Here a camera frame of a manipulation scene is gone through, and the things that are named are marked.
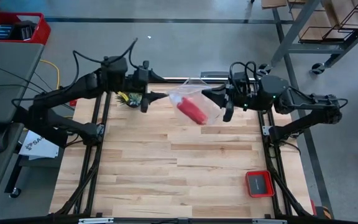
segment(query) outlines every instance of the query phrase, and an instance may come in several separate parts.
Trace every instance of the yellow cable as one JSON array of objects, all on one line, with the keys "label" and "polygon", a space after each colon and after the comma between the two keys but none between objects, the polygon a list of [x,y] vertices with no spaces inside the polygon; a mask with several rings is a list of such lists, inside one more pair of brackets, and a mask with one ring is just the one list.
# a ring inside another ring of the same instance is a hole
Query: yellow cable
[{"label": "yellow cable", "polygon": [[56,72],[57,72],[57,86],[56,86],[56,89],[58,90],[59,86],[60,86],[60,71],[59,71],[59,68],[54,63],[49,62],[47,60],[42,60],[41,59],[40,62],[47,63],[47,64],[49,64],[49,65],[51,65],[51,66],[56,68]]}]

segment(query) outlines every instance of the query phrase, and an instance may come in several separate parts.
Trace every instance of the red object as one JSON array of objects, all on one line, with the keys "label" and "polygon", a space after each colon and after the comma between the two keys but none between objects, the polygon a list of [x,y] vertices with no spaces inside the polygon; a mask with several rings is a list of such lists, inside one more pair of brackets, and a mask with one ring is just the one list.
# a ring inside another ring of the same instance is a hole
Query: red object
[{"label": "red object", "polygon": [[[267,189],[266,194],[251,194],[250,185],[249,185],[249,176],[251,176],[251,175],[262,175],[264,177],[265,186]],[[248,194],[251,197],[271,197],[274,195],[272,178],[270,177],[270,172],[267,170],[247,172],[246,182],[247,182],[247,187],[248,187]]]},{"label": "red object", "polygon": [[206,124],[208,117],[188,98],[183,97],[177,108],[197,124]]},{"label": "red object", "polygon": [[70,106],[76,106],[77,100],[71,100],[69,104],[70,104]]},{"label": "red object", "polygon": [[310,199],[310,203],[311,203],[311,208],[313,209],[313,215],[317,215],[316,206],[314,205],[314,201],[312,199]]},{"label": "red object", "polygon": [[22,42],[33,44],[46,44],[50,34],[50,27],[47,21],[44,19],[42,13],[36,12],[0,12],[0,24],[14,24],[21,20],[18,16],[37,16],[40,17],[35,31],[30,40],[0,40],[1,42]]}]

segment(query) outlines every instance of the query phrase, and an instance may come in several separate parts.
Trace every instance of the red bottle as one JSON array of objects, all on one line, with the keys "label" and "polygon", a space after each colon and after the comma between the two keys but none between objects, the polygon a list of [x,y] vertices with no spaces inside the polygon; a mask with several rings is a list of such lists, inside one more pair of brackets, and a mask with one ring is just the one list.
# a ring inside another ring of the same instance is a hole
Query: red bottle
[{"label": "red bottle", "polygon": [[177,108],[196,124],[207,123],[208,117],[190,99],[174,97],[173,101],[177,102]]}]

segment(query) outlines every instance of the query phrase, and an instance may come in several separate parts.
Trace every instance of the desk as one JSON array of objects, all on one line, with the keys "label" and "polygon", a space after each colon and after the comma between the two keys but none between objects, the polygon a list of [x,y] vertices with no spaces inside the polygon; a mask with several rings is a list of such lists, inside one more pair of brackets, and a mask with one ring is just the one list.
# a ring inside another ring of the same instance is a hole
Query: desk
[{"label": "desk", "polygon": [[[150,91],[158,92],[174,87],[149,85]],[[94,100],[78,100],[74,120],[90,122],[93,107]],[[114,97],[110,107],[93,214],[139,218],[273,214],[271,198],[251,198],[244,187],[248,171],[266,169],[255,111],[237,109],[230,123],[183,126],[168,98],[153,102],[146,114],[119,105]],[[276,125],[291,121],[290,115],[274,116]],[[300,155],[290,146],[281,148],[288,187],[313,213]],[[65,149],[50,212],[60,209],[76,189],[84,153],[81,143]],[[277,194],[284,211],[281,193]]]},{"label": "desk", "polygon": [[[26,80],[30,80],[38,64],[44,46],[41,44],[22,44],[0,42],[0,68],[14,73]],[[27,86],[27,82],[0,70],[0,85],[19,84]],[[10,123],[16,112],[11,104],[13,98],[22,98],[25,87],[0,87],[0,123]],[[9,131],[9,147],[0,153],[0,183],[6,167],[11,160],[23,130],[22,124],[12,124]]]}]

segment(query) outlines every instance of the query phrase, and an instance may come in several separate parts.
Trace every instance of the white paper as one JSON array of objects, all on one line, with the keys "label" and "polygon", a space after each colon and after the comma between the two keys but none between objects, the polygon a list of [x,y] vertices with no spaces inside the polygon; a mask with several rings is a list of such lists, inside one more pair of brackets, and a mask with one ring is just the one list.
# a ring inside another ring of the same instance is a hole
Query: white paper
[{"label": "white paper", "polygon": [[46,158],[55,158],[58,156],[59,147],[44,137],[35,134],[32,131],[27,133],[19,154],[23,156],[37,156]]}]

